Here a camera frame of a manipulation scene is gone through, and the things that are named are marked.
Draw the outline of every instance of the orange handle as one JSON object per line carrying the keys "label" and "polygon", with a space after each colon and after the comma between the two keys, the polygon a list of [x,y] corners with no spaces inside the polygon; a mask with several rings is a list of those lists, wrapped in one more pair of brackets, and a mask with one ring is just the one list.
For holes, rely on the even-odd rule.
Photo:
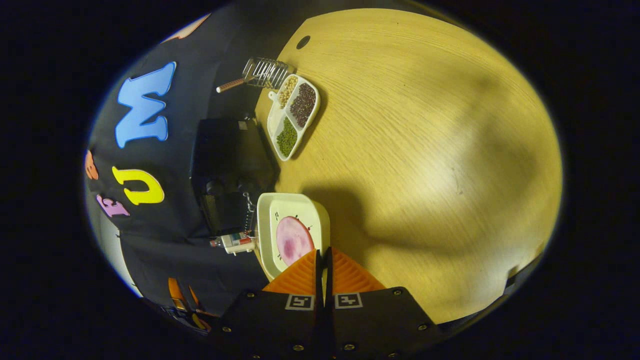
{"label": "orange handle", "polygon": [[225,90],[229,90],[231,88],[234,88],[238,85],[242,85],[244,84],[244,79],[238,79],[238,80],[233,80],[230,83],[226,83],[224,85],[220,85],[216,88],[217,92],[223,92]]}

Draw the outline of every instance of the white divided tray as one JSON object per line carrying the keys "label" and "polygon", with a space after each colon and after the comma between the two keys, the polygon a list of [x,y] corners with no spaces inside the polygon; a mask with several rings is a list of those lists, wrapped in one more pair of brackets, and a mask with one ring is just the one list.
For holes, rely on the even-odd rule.
{"label": "white divided tray", "polygon": [[276,244],[276,229],[284,217],[298,217],[304,224],[314,247],[324,255],[329,247],[329,214],[320,203],[298,193],[263,193],[258,198],[258,239],[260,257],[269,276],[275,278],[288,266],[280,258]]}
{"label": "white divided tray", "polygon": [[[296,83],[296,87],[294,87],[293,91],[291,92],[291,96],[287,100],[287,104],[285,104],[283,109],[280,109],[280,101],[278,100],[278,97],[282,92],[282,90],[284,89],[284,84],[286,84],[287,80],[289,80],[289,78],[291,77],[298,78],[298,82]],[[298,126],[298,122],[296,121],[296,118],[291,113],[291,104],[293,104],[293,100],[295,100],[295,98],[298,96],[298,93],[300,92],[300,85],[302,84],[308,84],[316,92],[316,103],[314,104],[314,108],[311,111],[309,118],[307,119],[307,123],[305,124],[305,127]],[[302,78],[295,74],[291,74],[287,76],[287,78],[284,80],[284,82],[282,83],[282,86],[280,87],[277,93],[273,91],[269,92],[269,99],[273,101],[273,104],[271,105],[271,110],[269,111],[269,117],[267,118],[267,131],[269,132],[269,138],[271,139],[271,143],[273,144],[273,148],[275,149],[276,154],[278,154],[278,157],[282,161],[287,161],[291,159],[291,156],[298,149],[298,146],[302,141],[302,135],[304,135],[305,131],[307,130],[309,125],[311,125],[311,122],[314,120],[314,117],[316,117],[316,113],[318,112],[318,109],[320,107],[320,94],[318,92],[318,89],[312,83],[307,81],[305,78]],[[282,154],[282,151],[280,151],[280,148],[278,146],[278,140],[277,140],[278,135],[284,129],[285,117],[288,117],[290,119],[291,124],[293,125],[293,128],[296,130],[298,134],[296,144],[293,146],[293,149],[291,149],[291,152],[289,153],[288,156],[284,156]]]}

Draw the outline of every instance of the round hole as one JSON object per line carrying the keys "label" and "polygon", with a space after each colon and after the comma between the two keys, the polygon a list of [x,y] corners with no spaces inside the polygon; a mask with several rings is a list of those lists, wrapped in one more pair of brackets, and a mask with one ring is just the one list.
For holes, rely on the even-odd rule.
{"label": "round hole", "polygon": [[309,35],[300,39],[300,41],[298,42],[298,45],[296,45],[296,49],[298,50],[302,49],[309,42],[309,39],[311,39]]}

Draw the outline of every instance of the table surface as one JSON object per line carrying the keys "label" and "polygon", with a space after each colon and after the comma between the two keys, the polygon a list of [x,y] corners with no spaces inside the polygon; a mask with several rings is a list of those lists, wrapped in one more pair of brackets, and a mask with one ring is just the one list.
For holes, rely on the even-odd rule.
{"label": "table surface", "polygon": [[[423,15],[358,9],[307,19],[278,60],[321,107],[278,160],[276,191],[324,205],[331,245],[407,287],[434,322],[484,309],[542,253],[559,144],[533,87],[490,45]],[[265,133],[268,92],[255,108]]]}

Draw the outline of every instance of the blue letter m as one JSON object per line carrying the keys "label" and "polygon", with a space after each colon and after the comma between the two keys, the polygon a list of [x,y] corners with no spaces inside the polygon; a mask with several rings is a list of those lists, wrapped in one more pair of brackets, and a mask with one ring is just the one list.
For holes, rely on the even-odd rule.
{"label": "blue letter m", "polygon": [[129,140],[156,137],[165,141],[168,136],[166,117],[158,116],[154,121],[143,124],[164,109],[165,103],[145,97],[147,94],[163,96],[169,91],[176,62],[135,79],[126,79],[118,93],[118,103],[131,108],[116,125],[116,142],[123,149]]}

